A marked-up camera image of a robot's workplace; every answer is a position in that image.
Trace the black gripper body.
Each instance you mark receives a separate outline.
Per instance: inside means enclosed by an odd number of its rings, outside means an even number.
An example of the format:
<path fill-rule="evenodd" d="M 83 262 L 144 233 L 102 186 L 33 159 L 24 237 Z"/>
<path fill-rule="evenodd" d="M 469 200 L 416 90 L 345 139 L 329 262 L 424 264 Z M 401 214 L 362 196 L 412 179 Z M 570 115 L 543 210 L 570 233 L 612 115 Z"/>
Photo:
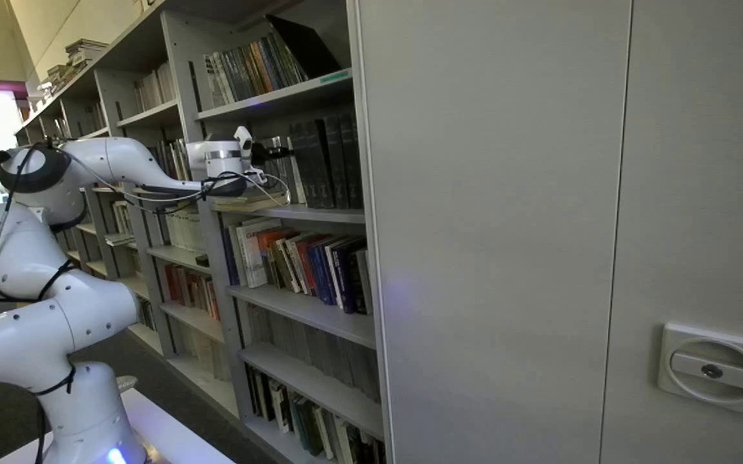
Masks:
<path fill-rule="evenodd" d="M 263 168 L 268 159 L 276 159 L 280 156 L 280 150 L 276 146 L 265 146 L 260 142 L 254 142 L 250 145 L 250 165 L 258 165 Z"/>

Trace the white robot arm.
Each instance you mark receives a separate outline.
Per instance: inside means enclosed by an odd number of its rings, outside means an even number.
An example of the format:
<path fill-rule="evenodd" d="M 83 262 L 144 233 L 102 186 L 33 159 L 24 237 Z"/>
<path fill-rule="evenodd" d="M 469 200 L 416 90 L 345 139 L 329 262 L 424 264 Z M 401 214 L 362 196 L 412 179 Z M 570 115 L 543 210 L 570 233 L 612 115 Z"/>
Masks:
<path fill-rule="evenodd" d="M 260 179 L 256 168 L 176 179 L 131 137 L 0 150 L 0 384 L 41 405 L 53 429 L 41 464 L 144 464 L 114 369 L 71 358 L 136 321 L 131 288 L 77 267 L 55 240 L 85 217 L 80 190 L 130 182 L 142 200 L 187 200 Z"/>

